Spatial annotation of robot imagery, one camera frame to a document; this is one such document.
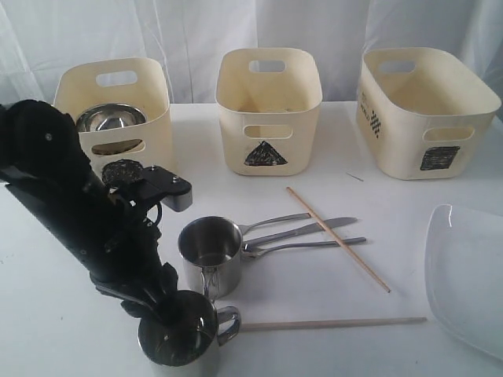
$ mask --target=cream plastic basket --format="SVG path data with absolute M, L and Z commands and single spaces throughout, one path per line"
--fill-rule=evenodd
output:
M 283 71 L 252 71 L 268 60 Z M 321 84 L 300 49 L 238 49 L 222 59 L 216 101 L 227 166 L 244 175 L 292 175 L 307 167 Z
M 98 78 L 121 82 L 121 74 L 132 74 L 136 81 L 102 86 Z M 160 64 L 148 58 L 106 60 L 83 64 L 66 71 L 57 88 L 54 106 L 68 113 L 74 121 L 97 104 L 128 104 L 139 109 L 147 122 L 135 126 L 80 132 L 80 144 L 91 160 L 94 172 L 101 177 L 103 167 L 119 159 L 132 159 L 144 167 L 159 165 L 175 171 L 172 148 L 170 102 Z M 95 154 L 93 147 L 121 141 L 141 140 L 137 147 L 113 155 Z
M 399 179 L 460 174 L 500 108 L 500 98 L 438 49 L 366 53 L 358 125 L 378 167 Z

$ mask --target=chopstick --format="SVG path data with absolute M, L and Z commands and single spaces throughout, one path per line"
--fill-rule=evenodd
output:
M 368 326 L 389 326 L 393 324 L 421 324 L 426 317 L 376 318 L 368 320 L 304 320 L 297 322 L 263 322 L 242 324 L 240 332 L 310 330 L 316 328 L 363 328 Z
M 307 204 L 295 191 L 293 191 L 293 188 L 287 187 L 286 190 L 294 197 L 296 198 L 304 208 L 306 208 L 307 212 L 311 215 L 312 218 L 314 218 L 318 224 L 328 233 L 330 236 L 333 237 L 335 241 L 382 287 L 387 293 L 391 292 L 391 289 L 381 280 L 380 277 L 377 276 L 373 270 L 367 266 L 367 264 L 361 259 L 358 254 L 356 254 L 349 246 L 347 246 L 344 241 L 337 236 L 337 234 L 330 229 L 329 226 L 325 224 L 325 222 L 318 216 L 314 210 L 309 207 L 309 204 Z

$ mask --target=black triangle label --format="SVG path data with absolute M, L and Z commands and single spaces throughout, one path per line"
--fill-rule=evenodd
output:
M 244 161 L 244 165 L 249 167 L 275 167 L 287 163 L 288 161 L 267 141 L 260 143 Z

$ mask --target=white plate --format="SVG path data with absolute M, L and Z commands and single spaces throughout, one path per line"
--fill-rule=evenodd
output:
M 435 317 L 454 336 L 503 360 L 503 217 L 435 208 L 425 258 Z

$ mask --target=stainless steel cup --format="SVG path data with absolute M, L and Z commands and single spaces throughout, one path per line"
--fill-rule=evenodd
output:
M 180 322 L 166 327 L 143 318 L 138 328 L 138 341 L 151 360 L 156 377 L 199 377 L 218 373 L 219 347 L 239 332 L 241 318 L 237 308 L 216 309 L 203 295 L 179 291 L 183 304 Z M 225 331 L 220 325 L 233 322 Z
M 241 279 L 243 236 L 232 221 L 218 216 L 198 218 L 178 238 L 187 283 L 210 300 L 221 298 Z

